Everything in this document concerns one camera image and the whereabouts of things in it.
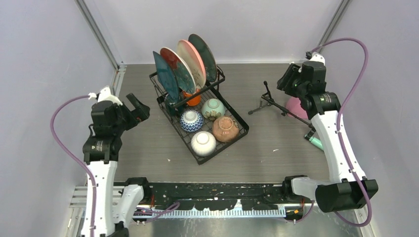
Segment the teal square plate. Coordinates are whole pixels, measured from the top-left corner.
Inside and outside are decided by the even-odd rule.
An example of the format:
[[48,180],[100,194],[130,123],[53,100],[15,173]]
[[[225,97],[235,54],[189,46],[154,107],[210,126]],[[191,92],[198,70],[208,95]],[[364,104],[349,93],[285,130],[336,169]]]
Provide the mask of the teal square plate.
[[153,51],[158,81],[168,93],[170,103],[177,104],[179,99],[179,86],[175,74],[166,60],[157,52]]

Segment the red patterned bowl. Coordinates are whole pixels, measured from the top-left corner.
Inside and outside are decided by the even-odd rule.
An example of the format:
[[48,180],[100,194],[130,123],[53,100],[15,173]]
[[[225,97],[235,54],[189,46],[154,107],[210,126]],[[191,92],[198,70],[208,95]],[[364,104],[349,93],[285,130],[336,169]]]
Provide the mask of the red patterned bowl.
[[180,118],[180,126],[185,132],[197,132],[204,125],[202,114],[195,110],[185,111]]

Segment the red round plate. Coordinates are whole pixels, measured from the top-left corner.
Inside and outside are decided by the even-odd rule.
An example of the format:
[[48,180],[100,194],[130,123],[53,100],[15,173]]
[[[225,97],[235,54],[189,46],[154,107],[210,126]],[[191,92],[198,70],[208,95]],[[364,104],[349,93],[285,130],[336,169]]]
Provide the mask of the red round plate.
[[188,94],[194,94],[196,92],[196,84],[186,62],[168,47],[162,47],[160,49],[160,55],[173,70],[180,89]]

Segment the orange mug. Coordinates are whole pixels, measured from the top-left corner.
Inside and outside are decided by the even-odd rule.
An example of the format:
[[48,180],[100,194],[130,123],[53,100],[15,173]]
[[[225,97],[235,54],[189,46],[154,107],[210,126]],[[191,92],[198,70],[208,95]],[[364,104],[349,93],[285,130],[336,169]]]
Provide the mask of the orange mug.
[[199,103],[201,101],[201,96],[196,95],[199,92],[200,92],[200,89],[198,89],[198,88],[196,89],[196,91],[193,94],[187,93],[186,91],[182,91],[182,95],[183,95],[184,99],[188,99],[188,101],[186,102],[186,104],[188,106],[199,105]]

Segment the white blue-rimmed bowl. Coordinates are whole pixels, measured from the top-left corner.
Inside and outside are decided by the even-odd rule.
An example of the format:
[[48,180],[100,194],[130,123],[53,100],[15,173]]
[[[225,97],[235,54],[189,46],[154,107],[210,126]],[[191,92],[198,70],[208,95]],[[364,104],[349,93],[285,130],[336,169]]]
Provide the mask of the white blue-rimmed bowl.
[[216,139],[210,132],[200,131],[193,135],[191,147],[198,156],[207,157],[215,151]]

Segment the light green bowl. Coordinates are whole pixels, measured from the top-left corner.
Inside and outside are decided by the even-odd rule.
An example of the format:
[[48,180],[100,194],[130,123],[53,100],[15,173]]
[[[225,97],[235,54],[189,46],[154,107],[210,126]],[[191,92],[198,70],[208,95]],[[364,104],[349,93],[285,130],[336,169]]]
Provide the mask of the light green bowl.
[[225,112],[226,109],[224,104],[216,98],[208,99],[201,108],[201,114],[203,117],[211,121],[215,121],[216,119],[224,116]]

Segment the pink round plate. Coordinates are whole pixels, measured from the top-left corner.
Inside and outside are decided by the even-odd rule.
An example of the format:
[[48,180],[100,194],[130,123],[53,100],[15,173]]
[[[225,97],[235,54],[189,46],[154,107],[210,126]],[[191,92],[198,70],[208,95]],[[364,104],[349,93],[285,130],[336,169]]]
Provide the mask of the pink round plate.
[[207,80],[206,69],[195,46],[191,42],[182,39],[177,43],[176,52],[188,65],[196,87],[202,89]]

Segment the brown striped bowl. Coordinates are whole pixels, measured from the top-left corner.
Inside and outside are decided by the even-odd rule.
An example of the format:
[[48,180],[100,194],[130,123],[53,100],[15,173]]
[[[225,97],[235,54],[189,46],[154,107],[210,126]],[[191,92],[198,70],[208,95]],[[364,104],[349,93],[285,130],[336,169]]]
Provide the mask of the brown striped bowl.
[[228,143],[238,136],[239,125],[235,119],[222,116],[213,122],[212,134],[219,142]]

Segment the dark blue-green round plate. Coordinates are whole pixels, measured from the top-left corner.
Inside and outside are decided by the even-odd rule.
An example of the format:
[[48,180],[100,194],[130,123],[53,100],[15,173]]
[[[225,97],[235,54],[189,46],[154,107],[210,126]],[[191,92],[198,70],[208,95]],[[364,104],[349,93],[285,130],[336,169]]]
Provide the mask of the dark blue-green round plate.
[[217,65],[215,58],[207,43],[197,34],[191,34],[188,41],[196,48],[204,63],[207,81],[215,82],[217,79]]

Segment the dark green mug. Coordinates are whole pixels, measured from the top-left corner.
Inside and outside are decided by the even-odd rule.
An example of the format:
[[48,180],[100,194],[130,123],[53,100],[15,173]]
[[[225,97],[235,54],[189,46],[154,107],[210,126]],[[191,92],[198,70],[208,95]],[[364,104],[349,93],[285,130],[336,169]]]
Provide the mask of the dark green mug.
[[182,107],[175,107],[176,102],[172,99],[172,97],[167,93],[165,95],[165,107],[168,113],[171,116],[180,117],[183,113]]

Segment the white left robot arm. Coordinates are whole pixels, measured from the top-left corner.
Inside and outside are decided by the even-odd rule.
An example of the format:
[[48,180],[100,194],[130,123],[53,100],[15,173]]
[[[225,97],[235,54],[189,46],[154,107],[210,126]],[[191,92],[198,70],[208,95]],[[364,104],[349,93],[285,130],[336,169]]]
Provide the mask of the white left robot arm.
[[122,147],[121,136],[150,116],[150,108],[134,94],[127,99],[130,110],[114,95],[101,92],[91,107],[90,134],[83,145],[84,165],[90,181],[87,190],[86,220],[83,237],[127,237],[128,225],[138,204],[147,204],[152,192],[146,178],[129,178],[124,183],[121,199],[113,206],[114,178]]

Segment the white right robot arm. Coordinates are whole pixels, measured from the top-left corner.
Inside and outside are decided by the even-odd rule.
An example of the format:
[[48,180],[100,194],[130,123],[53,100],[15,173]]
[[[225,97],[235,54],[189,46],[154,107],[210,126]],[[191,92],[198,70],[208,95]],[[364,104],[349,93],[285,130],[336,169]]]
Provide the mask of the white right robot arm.
[[351,149],[339,114],[340,101],[326,91],[326,67],[322,62],[291,63],[278,80],[277,88],[298,98],[301,107],[316,130],[325,153],[329,181],[310,179],[305,175],[287,176],[282,196],[296,202],[301,196],[317,202],[323,212],[360,209],[378,191],[375,179],[368,179]]

